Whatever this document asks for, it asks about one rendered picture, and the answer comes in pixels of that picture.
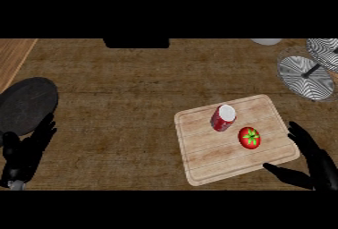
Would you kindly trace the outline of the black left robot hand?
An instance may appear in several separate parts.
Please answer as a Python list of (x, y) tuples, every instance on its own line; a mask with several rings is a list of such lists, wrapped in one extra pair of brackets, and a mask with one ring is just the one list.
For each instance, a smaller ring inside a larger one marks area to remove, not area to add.
[(15, 132), (3, 135), (3, 157), (6, 165), (0, 177), (0, 186), (16, 180), (26, 182), (34, 177), (43, 153), (56, 133), (55, 115), (47, 114), (29, 137), (24, 140)]

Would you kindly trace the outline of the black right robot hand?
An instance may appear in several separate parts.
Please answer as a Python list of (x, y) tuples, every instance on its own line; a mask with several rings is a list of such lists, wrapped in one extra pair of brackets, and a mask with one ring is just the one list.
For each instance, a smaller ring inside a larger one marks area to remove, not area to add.
[(307, 130), (297, 122), (289, 122), (288, 138), (294, 141), (307, 160), (308, 174), (264, 163), (263, 167), (277, 179), (292, 186), (313, 191), (338, 191), (338, 167), (325, 149), (313, 140)]

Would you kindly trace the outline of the red tomato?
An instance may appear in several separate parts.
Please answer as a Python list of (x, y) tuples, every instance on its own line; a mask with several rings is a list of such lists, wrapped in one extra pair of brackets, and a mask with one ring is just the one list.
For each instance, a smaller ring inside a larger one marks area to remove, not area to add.
[(257, 129), (252, 127), (243, 127), (238, 133), (238, 140), (246, 149), (255, 149), (261, 142), (261, 137)]

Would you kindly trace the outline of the pale wooden cutting board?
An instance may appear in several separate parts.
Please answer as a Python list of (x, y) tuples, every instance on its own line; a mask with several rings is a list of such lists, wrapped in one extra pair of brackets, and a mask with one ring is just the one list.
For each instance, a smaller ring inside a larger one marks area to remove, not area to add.
[[(266, 163), (277, 165), (300, 158), (269, 96), (239, 98), (226, 104), (236, 111), (235, 123), (226, 131), (215, 131), (209, 123), (217, 105), (201, 106), (174, 115), (186, 179), (193, 186), (254, 172)], [(245, 148), (238, 139), (243, 127), (254, 128), (261, 137), (254, 149)]]

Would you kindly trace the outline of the dark round plate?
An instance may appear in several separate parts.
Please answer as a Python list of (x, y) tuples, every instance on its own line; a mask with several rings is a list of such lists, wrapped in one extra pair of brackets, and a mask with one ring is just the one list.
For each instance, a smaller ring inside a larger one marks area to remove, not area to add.
[(12, 131), (22, 136), (32, 132), (56, 106), (57, 88), (47, 78), (28, 78), (0, 93), (0, 147), (3, 134)]

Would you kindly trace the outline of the red can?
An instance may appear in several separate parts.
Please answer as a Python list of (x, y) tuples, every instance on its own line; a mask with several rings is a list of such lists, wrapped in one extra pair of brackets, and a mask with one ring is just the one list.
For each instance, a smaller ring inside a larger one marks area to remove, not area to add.
[(211, 127), (215, 131), (226, 131), (236, 120), (236, 112), (232, 106), (221, 105), (211, 116)]

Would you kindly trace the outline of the pale grey round object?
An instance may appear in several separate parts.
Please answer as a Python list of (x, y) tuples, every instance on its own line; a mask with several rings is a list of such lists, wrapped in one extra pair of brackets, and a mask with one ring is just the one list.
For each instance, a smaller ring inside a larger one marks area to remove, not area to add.
[(282, 38), (251, 38), (251, 40), (263, 46), (273, 46), (282, 42)]

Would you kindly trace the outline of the black appliance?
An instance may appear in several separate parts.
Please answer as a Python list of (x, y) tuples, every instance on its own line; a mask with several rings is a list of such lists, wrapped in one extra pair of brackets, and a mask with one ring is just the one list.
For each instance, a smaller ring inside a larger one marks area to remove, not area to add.
[(108, 48), (168, 48), (170, 40), (167, 38), (156, 39), (103, 39)]

